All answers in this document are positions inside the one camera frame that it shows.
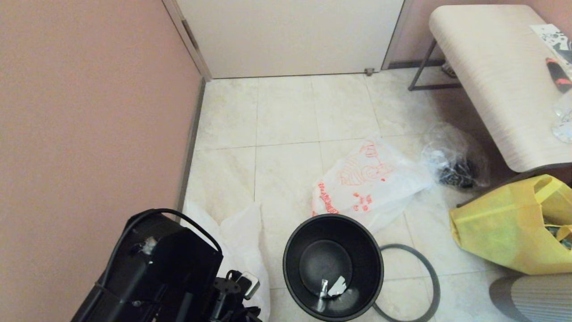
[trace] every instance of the white plastic bag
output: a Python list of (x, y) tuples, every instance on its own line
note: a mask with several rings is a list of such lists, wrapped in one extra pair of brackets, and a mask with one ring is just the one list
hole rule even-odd
[[(243, 304), (245, 307), (260, 307), (259, 319), (268, 321), (270, 317), (270, 284), (268, 271), (264, 266), (259, 246), (260, 230), (262, 229), (260, 204), (253, 203), (240, 213), (223, 220), (220, 227), (205, 210), (193, 202), (185, 202), (183, 213), (199, 224), (219, 243), (224, 258), (217, 276), (225, 277), (229, 270), (234, 269), (252, 273), (260, 280), (258, 291)], [(181, 224), (190, 228), (212, 245), (189, 223), (181, 220)]]
[(451, 124), (435, 124), (424, 136), (423, 163), (435, 179), (460, 189), (490, 184), (488, 157), (470, 135)]
[(426, 168), (382, 138), (370, 136), (314, 183), (313, 215), (343, 214), (374, 233), (430, 185)]

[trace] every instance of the black trash can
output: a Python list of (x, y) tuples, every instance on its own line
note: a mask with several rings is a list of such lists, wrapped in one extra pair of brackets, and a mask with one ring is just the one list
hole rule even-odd
[[(347, 321), (367, 311), (383, 282), (383, 260), (373, 236), (355, 220), (323, 214), (290, 236), (283, 258), (286, 286), (296, 303), (324, 321)], [(331, 287), (342, 276), (347, 289), (320, 298), (322, 280)]]

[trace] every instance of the pink wall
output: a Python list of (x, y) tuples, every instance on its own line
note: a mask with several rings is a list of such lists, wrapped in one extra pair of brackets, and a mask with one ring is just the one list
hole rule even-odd
[(175, 207), (200, 75), (162, 2), (0, 2), (0, 321), (70, 320)]
[[(429, 16), (443, 5), (476, 5), (476, 4), (525, 4), (531, 6), (547, 23), (554, 23), (572, 37), (572, 0), (410, 0), (407, 12), (400, 19), (405, 19), (403, 28), (396, 34), (395, 51), (390, 62), (421, 60), (431, 43)], [(443, 57), (436, 50), (433, 58)]]

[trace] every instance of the white door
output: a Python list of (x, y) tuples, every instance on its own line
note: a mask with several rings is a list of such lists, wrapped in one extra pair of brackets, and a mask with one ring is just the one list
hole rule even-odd
[(178, 0), (214, 78), (379, 71), (403, 0)]

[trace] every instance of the red and black object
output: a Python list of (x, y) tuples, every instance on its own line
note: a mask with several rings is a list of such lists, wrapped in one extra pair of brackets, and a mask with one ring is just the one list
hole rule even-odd
[(550, 76), (559, 91), (566, 93), (570, 88), (572, 88), (572, 81), (570, 81), (568, 75), (566, 75), (558, 61), (553, 58), (547, 58), (546, 66), (548, 67)]

